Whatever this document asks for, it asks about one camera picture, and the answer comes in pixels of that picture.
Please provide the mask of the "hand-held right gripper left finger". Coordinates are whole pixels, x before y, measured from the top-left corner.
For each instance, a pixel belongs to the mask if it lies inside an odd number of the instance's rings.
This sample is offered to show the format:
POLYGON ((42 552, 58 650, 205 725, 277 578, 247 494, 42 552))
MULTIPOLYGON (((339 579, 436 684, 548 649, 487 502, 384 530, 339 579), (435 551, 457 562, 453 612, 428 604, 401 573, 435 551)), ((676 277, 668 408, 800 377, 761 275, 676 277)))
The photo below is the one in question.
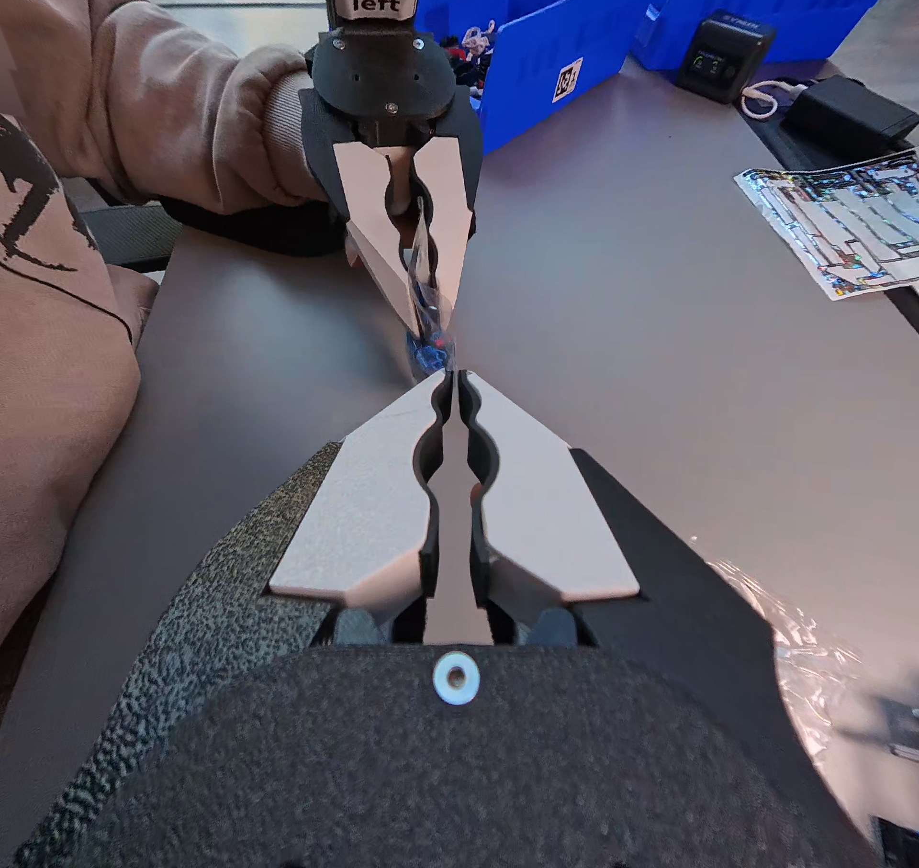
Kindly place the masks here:
POLYGON ((436 371, 354 429, 268 581, 268 595, 362 610, 392 642, 422 642, 439 571, 439 506, 455 374, 436 371))

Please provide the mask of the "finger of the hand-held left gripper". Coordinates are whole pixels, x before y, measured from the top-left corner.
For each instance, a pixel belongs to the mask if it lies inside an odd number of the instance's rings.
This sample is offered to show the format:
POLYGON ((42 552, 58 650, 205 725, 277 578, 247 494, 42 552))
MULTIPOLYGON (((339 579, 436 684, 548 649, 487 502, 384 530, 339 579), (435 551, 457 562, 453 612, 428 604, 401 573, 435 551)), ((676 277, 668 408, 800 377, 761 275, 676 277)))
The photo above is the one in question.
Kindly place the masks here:
POLYGON ((459 141, 434 137, 413 158, 419 219, 409 258, 412 280, 426 289, 441 324, 456 306, 473 213, 459 141))
POLYGON ((390 160, 358 141, 338 142, 333 150, 347 204, 349 237, 407 331, 418 337, 420 328, 403 262, 402 239, 387 209, 392 184, 390 160))

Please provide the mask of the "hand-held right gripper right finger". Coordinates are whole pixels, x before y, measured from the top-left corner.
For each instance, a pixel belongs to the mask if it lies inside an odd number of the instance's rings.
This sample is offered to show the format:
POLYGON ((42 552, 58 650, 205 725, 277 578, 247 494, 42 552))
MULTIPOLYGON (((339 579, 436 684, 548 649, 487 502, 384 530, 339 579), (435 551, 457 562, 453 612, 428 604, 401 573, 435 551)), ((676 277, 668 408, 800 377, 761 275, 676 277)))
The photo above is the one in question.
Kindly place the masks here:
POLYGON ((640 600, 572 448, 484 378, 459 372, 468 432, 470 578, 492 642, 518 642, 549 610, 640 600))

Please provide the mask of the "pile of lego parts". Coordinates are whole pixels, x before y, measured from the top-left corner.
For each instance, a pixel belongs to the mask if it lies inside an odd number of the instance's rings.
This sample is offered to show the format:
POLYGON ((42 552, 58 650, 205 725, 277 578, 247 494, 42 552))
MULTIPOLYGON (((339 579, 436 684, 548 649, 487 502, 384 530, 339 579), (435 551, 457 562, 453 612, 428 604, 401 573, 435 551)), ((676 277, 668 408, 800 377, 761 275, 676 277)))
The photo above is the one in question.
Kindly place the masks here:
POLYGON ((456 84, 467 87, 473 99, 482 98, 496 38, 496 23, 491 20, 485 29, 470 27, 463 38, 448 35, 439 41, 448 56, 456 84))

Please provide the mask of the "small clear bag of parts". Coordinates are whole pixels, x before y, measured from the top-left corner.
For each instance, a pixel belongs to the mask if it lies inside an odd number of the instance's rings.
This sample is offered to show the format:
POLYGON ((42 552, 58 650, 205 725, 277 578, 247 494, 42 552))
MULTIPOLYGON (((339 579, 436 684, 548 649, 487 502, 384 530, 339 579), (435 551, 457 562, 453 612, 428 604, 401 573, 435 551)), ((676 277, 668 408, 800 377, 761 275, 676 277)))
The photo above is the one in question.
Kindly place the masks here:
POLYGON ((438 371, 456 368, 454 340, 448 332, 453 307, 436 278, 436 252, 426 222, 426 200, 416 198, 418 223, 410 250, 403 252, 409 294, 418 331, 406 333, 409 367, 417 383, 438 371))
POLYGON ((861 656, 737 565, 712 555, 703 555, 703 560, 768 623, 779 695, 798 739, 821 774, 826 771, 831 743, 842 736, 917 763, 916 706, 882 698, 888 725, 885 735, 857 734, 836 727, 834 718, 848 689, 863 674, 861 656))

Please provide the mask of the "blue bin with tag label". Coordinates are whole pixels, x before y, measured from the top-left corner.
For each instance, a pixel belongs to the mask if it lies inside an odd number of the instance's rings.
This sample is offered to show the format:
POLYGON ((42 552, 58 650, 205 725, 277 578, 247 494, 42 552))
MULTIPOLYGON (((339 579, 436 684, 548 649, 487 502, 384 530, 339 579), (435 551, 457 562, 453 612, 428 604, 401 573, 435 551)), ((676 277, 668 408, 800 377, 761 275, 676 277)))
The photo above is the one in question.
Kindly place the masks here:
POLYGON ((463 39, 494 22, 477 114, 500 149, 621 69, 651 0, 419 0, 416 24, 463 39))

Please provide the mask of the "person's left forearm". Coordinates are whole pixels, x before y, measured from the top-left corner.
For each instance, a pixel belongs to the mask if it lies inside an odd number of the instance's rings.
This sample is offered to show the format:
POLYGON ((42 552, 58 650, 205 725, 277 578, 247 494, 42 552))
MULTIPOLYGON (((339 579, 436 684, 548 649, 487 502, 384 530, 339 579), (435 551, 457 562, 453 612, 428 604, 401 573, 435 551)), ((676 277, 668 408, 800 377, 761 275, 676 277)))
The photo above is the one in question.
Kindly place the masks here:
POLYGON ((295 48, 245 57, 149 0, 42 0, 51 49, 29 131, 56 171, 219 215, 325 201, 303 151, 295 48))

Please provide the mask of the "small black cube device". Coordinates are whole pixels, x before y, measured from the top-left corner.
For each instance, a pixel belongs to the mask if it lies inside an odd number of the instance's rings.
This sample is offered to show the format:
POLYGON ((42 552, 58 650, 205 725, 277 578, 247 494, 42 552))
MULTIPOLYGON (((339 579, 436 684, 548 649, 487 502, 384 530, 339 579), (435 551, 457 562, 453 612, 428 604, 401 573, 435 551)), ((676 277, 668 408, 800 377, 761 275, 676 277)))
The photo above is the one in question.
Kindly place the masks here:
POLYGON ((719 103, 733 104, 775 39, 773 24, 717 10, 700 22, 674 85, 719 103))

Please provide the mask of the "person's beige sweatshirt torso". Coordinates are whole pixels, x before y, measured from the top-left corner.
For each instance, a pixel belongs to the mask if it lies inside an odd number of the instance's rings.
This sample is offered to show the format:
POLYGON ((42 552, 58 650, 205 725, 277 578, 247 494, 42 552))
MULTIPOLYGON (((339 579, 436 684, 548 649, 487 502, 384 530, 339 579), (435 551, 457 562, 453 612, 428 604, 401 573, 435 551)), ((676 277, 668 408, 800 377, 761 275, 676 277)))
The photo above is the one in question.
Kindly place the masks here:
POLYGON ((157 283, 107 265, 52 167, 1 118, 1 639, 59 564, 132 412, 157 283))

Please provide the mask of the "holographic sticker sheet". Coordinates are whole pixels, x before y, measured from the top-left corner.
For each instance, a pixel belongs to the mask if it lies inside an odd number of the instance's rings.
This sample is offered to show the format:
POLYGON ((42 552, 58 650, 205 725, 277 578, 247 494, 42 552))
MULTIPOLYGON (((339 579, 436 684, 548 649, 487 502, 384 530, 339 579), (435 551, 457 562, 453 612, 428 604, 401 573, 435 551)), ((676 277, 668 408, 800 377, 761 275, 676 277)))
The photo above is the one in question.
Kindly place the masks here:
POLYGON ((839 302, 918 290, 918 150, 820 171, 748 170, 746 199, 839 302))

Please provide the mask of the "black power brick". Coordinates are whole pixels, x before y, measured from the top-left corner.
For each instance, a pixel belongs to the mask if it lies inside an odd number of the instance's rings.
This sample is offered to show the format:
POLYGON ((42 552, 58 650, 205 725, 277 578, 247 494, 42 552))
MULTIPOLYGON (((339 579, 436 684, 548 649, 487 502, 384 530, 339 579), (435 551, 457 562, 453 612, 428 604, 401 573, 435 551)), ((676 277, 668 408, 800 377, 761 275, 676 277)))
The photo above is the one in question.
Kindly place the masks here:
POLYGON ((904 150, 905 139, 918 126, 918 115, 836 74, 803 89, 781 125, 846 162, 864 162, 904 150))

